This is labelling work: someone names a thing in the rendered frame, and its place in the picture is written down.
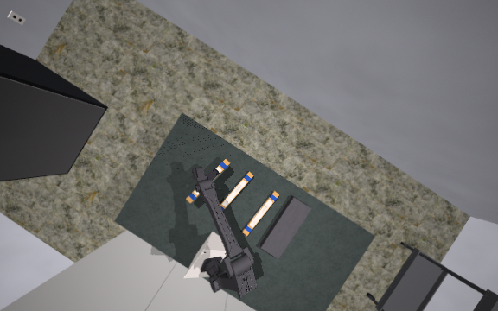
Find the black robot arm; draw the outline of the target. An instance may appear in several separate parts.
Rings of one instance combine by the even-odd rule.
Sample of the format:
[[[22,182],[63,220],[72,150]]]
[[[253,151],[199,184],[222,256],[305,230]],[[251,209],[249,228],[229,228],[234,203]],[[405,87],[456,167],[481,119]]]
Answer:
[[[214,293],[220,289],[236,291],[237,288],[236,292],[239,298],[242,298],[248,292],[257,288],[252,268],[254,261],[248,247],[244,249],[240,247],[218,200],[213,179],[219,174],[219,171],[213,168],[207,175],[204,174],[203,167],[192,168],[192,171],[195,179],[195,191],[200,194],[206,203],[227,254],[227,257],[224,259],[222,257],[205,259],[200,271],[206,271],[210,275],[209,282]],[[241,257],[231,262],[231,259],[240,254]],[[221,269],[221,261],[226,271]],[[227,274],[225,276],[227,278],[219,276],[223,273]]]

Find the orange pack with white e6013 label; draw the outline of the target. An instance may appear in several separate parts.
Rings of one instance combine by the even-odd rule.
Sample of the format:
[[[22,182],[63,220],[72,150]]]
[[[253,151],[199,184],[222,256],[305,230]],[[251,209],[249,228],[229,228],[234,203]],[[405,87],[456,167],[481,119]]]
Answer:
[[[277,199],[278,196],[279,194],[276,191],[272,192],[272,194],[269,196],[269,198],[266,200],[263,206],[259,208],[257,213],[253,216],[253,218],[244,228],[243,233],[245,233],[245,235],[248,235],[251,232],[253,227],[260,221],[260,219],[264,216],[266,211],[270,208],[270,206],[273,204],[273,202]]]

